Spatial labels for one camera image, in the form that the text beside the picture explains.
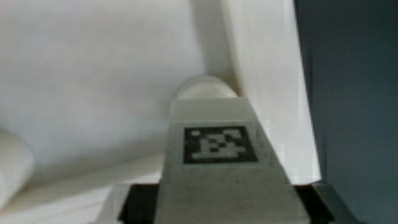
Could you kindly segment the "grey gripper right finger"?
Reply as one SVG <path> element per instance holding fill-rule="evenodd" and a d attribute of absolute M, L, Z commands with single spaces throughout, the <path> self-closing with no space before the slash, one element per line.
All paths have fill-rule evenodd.
<path fill-rule="evenodd" d="M 358 224 L 330 184 L 302 185 L 294 190 L 309 214 L 309 224 Z"/>

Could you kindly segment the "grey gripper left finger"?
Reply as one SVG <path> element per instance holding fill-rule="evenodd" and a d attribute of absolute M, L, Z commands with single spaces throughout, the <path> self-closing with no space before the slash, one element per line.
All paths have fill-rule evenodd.
<path fill-rule="evenodd" d="M 154 224 L 158 184 L 117 184 L 94 224 Z"/>

